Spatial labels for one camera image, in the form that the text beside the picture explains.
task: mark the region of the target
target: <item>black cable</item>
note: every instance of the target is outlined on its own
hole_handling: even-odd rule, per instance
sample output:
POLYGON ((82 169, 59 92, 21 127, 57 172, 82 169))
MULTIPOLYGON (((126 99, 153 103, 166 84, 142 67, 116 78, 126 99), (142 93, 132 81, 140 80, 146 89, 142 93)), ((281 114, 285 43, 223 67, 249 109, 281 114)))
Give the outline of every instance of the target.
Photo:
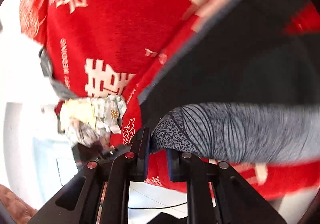
POLYGON ((173 207, 178 207, 178 206, 181 206, 181 205, 184 205, 184 204, 187 204, 187 202, 184 202, 184 203, 181 203, 181 204, 177 204, 177 205, 174 205, 174 206, 169 206, 169 207, 151 207, 151 208, 128 208, 128 209, 131 209, 131 210, 152 210, 152 209, 169 209, 169 208, 173 208, 173 207))

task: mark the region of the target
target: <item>crumpled paper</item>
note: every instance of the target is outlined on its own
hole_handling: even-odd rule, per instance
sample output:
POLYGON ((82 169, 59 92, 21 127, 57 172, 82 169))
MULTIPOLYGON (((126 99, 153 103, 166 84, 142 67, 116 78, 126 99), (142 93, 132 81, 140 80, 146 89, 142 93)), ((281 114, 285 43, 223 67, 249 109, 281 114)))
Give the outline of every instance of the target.
POLYGON ((61 130, 65 130, 71 146, 80 143, 90 147, 99 142, 108 150, 111 133, 121 133, 126 109, 125 99, 120 95, 70 99, 60 111, 61 130))

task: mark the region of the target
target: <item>gray cloth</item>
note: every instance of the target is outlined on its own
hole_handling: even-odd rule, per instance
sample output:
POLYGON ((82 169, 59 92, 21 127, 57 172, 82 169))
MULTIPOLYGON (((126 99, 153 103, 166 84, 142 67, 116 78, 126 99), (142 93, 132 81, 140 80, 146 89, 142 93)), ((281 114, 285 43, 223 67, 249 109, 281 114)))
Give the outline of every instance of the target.
POLYGON ((42 73, 45 77, 49 77, 50 83, 56 95, 61 100, 75 99, 77 96, 69 90, 62 82, 59 82, 52 77, 52 63, 47 55, 47 51, 43 48, 39 52, 40 65, 42 73))
POLYGON ((320 107, 201 103, 159 122, 151 151, 172 148, 229 162, 293 162, 320 156, 320 107))

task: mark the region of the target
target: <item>red cloth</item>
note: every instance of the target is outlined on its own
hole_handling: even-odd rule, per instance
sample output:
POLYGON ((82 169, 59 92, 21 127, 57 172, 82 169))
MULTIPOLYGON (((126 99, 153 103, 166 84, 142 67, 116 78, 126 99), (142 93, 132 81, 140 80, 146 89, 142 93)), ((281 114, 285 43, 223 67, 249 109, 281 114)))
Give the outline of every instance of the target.
MULTIPOLYGON (((128 109, 122 134, 113 135, 111 144, 128 144, 141 127, 137 95, 194 34, 197 16, 181 20, 189 6, 188 0, 21 0, 21 31, 46 47, 54 78, 78 96, 124 96, 128 109)), ((286 31, 319 27, 320 17, 310 4, 286 31)), ((265 184, 252 185, 267 199, 280 197, 318 185, 319 165, 269 165, 265 184)), ((241 174, 250 179, 255 171, 241 174)), ((150 155, 147 182, 186 191, 184 183, 169 181, 164 151, 150 155)))

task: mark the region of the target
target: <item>white tile floor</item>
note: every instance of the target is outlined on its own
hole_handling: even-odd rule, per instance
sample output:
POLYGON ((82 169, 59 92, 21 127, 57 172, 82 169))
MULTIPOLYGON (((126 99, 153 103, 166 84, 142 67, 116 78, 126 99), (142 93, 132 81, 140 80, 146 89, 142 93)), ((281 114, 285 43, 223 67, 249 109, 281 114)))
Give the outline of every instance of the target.
MULTIPOLYGON (((305 189, 284 197, 279 213, 287 224, 296 224, 308 209, 310 202, 317 193, 317 188, 305 189)), ((146 183, 131 182, 129 192, 129 207, 166 207, 187 201, 187 195, 166 188, 153 186, 146 183)), ((187 216, 187 205, 170 209, 131 210, 128 212, 128 224, 145 224, 160 212, 166 212, 177 218, 187 216)))
MULTIPOLYGON (((185 193, 168 190, 166 188, 153 186, 146 183, 131 182, 129 192, 129 207, 167 207, 181 204, 187 201, 185 193)), ((150 210, 131 210, 128 212, 128 223, 144 224, 148 223, 160 212, 165 212, 177 218, 187 216, 187 205, 181 205, 170 209, 150 209, 150 210)))

